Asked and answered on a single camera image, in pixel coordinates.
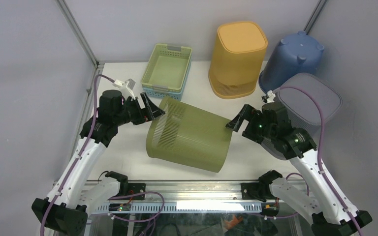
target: green basket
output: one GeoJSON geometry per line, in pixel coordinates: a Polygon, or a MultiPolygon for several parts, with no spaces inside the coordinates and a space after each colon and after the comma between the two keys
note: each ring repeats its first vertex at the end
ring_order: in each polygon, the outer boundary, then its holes
{"type": "Polygon", "coordinates": [[[160,92],[181,92],[192,48],[156,44],[141,84],[160,92]]]}
{"type": "Polygon", "coordinates": [[[149,157],[219,172],[224,165],[232,130],[230,120],[165,97],[166,112],[150,126],[146,150],[149,157]]]}

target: olive green trash can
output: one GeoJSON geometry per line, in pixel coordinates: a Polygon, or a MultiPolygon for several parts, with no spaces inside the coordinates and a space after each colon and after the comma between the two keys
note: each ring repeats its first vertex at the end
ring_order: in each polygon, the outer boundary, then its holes
{"type": "Polygon", "coordinates": [[[227,157],[232,130],[229,119],[165,97],[166,112],[154,120],[146,140],[149,157],[219,172],[227,157]]]}

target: orange trash can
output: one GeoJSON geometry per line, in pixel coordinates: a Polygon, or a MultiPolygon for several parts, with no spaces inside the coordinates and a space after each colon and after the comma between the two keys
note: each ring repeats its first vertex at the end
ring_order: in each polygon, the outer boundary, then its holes
{"type": "Polygon", "coordinates": [[[266,48],[266,36],[255,22],[233,22],[218,27],[208,72],[214,93],[224,99],[252,94],[266,48]]]}

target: tabletop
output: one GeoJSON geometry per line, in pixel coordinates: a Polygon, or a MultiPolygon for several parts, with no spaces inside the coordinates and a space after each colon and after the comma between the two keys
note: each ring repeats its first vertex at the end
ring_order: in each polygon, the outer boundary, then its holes
{"type": "MultiPolygon", "coordinates": [[[[259,86],[246,97],[229,100],[217,97],[209,84],[209,65],[209,61],[191,63],[182,102],[228,119],[233,119],[246,103],[261,108],[263,92],[259,86]]],[[[121,81],[133,79],[136,82],[133,91],[139,96],[143,92],[141,78],[146,66],[147,62],[106,63],[103,74],[121,81]]],[[[109,89],[115,87],[106,79],[101,79],[98,96],[109,89]]],[[[156,105],[160,104],[160,98],[150,99],[156,105]]],[[[89,179],[97,179],[103,171],[115,171],[132,180],[242,180],[257,179],[269,170],[276,170],[284,176],[296,171],[289,161],[274,158],[261,145],[242,137],[247,122],[238,133],[233,133],[226,161],[219,173],[150,158],[145,147],[150,124],[119,127],[117,136],[97,161],[89,179]]]]}

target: white wall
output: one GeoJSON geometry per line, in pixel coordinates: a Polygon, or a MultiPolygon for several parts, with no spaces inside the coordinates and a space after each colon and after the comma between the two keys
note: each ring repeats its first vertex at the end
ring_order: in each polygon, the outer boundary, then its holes
{"type": "Polygon", "coordinates": [[[148,61],[156,43],[193,48],[211,58],[218,26],[251,20],[276,43],[302,30],[318,0],[66,0],[95,56],[102,61],[148,61]]]}
{"type": "Polygon", "coordinates": [[[378,0],[330,0],[311,31],[325,45],[318,76],[344,99],[327,127],[324,160],[378,235],[378,0]]]}
{"type": "Polygon", "coordinates": [[[31,236],[31,210],[67,164],[93,67],[53,0],[0,0],[0,236],[31,236]]]}

